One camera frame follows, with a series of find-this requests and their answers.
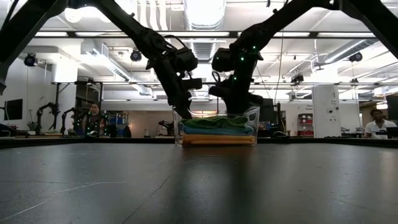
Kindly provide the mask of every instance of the dark gray tabletop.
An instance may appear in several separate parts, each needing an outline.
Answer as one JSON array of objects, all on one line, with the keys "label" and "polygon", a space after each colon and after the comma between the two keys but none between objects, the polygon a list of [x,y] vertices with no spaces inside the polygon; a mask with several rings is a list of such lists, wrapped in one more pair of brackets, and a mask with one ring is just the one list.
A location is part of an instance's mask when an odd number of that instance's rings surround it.
[{"label": "dark gray tabletop", "polygon": [[0,223],[397,223],[398,151],[337,144],[0,150]]}]

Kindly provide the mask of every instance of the person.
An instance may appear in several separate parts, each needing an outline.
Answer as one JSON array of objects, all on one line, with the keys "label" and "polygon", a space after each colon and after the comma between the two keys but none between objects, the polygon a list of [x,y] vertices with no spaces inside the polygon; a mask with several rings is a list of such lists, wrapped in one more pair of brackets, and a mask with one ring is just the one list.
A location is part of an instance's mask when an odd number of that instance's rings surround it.
[{"label": "person", "polygon": [[[90,122],[88,124],[90,126],[90,130],[96,131],[95,124],[97,122],[97,125],[99,125],[99,127],[98,127],[99,134],[102,134],[103,128],[104,128],[104,120],[102,119],[102,115],[100,113],[100,107],[98,106],[98,104],[96,104],[96,103],[91,104],[90,112],[91,112],[91,117],[90,117]],[[83,130],[86,130],[87,115],[83,118],[83,121],[81,124],[82,124]]]},{"label": "person", "polygon": [[386,132],[387,128],[396,127],[394,122],[387,121],[383,119],[383,112],[381,110],[372,110],[371,116],[373,117],[372,122],[369,122],[365,127],[365,137],[366,138],[376,138],[376,139],[387,139],[387,133],[376,134],[377,132]]}]

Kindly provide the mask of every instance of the green towel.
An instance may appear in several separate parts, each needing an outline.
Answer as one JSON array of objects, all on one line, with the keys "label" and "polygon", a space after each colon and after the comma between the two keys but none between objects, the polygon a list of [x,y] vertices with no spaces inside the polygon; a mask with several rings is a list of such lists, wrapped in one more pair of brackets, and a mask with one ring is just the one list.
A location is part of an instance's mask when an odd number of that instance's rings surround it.
[{"label": "green towel", "polygon": [[181,122],[191,128],[227,128],[227,129],[245,129],[248,118],[235,116],[228,118],[226,116],[214,116],[209,118],[183,119]]}]

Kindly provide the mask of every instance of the yellow towel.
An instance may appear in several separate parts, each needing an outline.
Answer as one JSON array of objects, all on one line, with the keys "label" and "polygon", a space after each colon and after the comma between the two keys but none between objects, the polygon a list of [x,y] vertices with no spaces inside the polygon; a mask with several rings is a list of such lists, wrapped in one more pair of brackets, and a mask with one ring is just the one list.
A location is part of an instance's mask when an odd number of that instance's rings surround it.
[{"label": "yellow towel", "polygon": [[186,134],[182,138],[182,145],[191,144],[254,144],[254,136],[224,136],[211,134]]}]

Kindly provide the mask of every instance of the folded towel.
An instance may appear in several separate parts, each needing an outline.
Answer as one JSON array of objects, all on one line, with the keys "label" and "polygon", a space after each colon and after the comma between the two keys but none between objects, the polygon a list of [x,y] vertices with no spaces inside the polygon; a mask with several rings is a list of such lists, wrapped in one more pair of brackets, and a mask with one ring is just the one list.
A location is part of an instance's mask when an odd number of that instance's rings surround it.
[{"label": "folded towel", "polygon": [[191,128],[228,128],[228,129],[245,129],[248,118],[235,116],[228,118],[226,116],[213,116],[209,118],[193,118],[183,119],[181,122]]},{"label": "folded towel", "polygon": [[220,136],[209,134],[186,134],[182,138],[182,145],[192,144],[254,144],[254,136]]},{"label": "folded towel", "polygon": [[244,128],[228,129],[228,128],[193,128],[183,125],[182,130],[185,134],[214,134],[214,135],[227,135],[227,136],[249,136],[252,135],[254,130],[249,125],[244,125]]}]

